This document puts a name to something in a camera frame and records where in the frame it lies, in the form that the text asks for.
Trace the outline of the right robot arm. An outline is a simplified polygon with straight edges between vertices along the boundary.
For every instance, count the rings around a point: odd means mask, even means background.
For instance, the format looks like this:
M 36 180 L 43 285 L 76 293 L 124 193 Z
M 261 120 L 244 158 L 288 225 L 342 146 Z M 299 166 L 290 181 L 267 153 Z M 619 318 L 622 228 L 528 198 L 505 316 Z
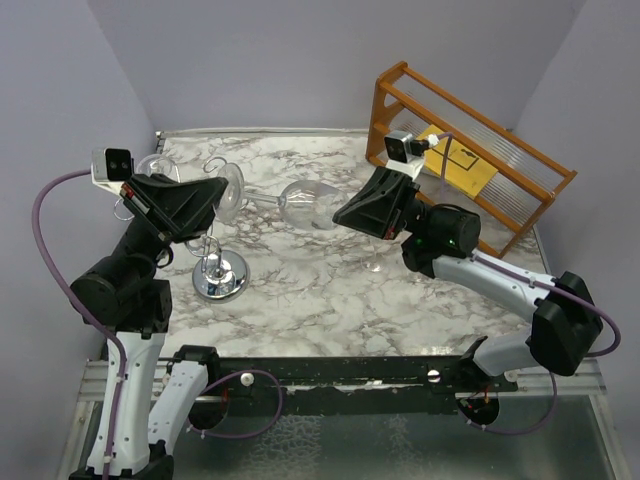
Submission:
M 484 254 L 476 213 L 429 205 L 418 190 L 410 176 L 379 167 L 333 220 L 383 240 L 408 233 L 401 249 L 410 271 L 461 285 L 528 322 L 524 332 L 477 339 L 458 360 L 461 383 L 481 391 L 507 371 L 536 366 L 573 375 L 603 330 L 584 280 L 571 272 L 530 272 Z

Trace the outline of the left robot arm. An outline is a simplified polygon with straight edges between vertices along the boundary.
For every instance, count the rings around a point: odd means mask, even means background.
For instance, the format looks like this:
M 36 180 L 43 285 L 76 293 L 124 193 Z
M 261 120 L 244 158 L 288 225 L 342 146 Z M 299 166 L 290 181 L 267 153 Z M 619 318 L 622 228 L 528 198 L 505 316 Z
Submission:
M 83 319 L 105 328 L 109 361 L 96 438 L 71 478 L 172 478 L 191 405 L 218 388 L 221 371 L 215 349 L 193 347 L 176 366 L 180 380 L 151 399 L 172 312 L 170 283 L 156 272 L 173 245 L 208 230 L 227 187 L 224 178 L 180 183 L 162 174 L 134 174 L 117 187 L 134 218 L 112 253 L 71 285 Z

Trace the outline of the clear wine glass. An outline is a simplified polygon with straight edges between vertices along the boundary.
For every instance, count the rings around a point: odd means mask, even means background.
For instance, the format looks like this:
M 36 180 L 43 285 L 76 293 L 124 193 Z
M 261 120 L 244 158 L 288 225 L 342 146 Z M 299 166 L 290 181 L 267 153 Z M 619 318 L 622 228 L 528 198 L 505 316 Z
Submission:
M 349 200 L 340 189 L 312 180 L 294 181 L 278 196 L 251 193 L 245 190 L 244 175 L 234 163 L 222 166 L 217 177 L 228 182 L 219 206 L 215 208 L 216 218 L 223 223 L 230 223 L 247 200 L 277 208 L 282 220 L 293 228 L 329 231 L 335 228 L 335 212 Z
M 383 241 L 369 238 L 361 258 L 363 268 L 373 273 L 382 271 L 384 269 L 385 251 L 386 247 Z
M 161 154 L 152 154 L 144 157 L 134 167 L 136 174 L 152 176 L 154 174 L 170 176 L 175 170 L 175 163 Z

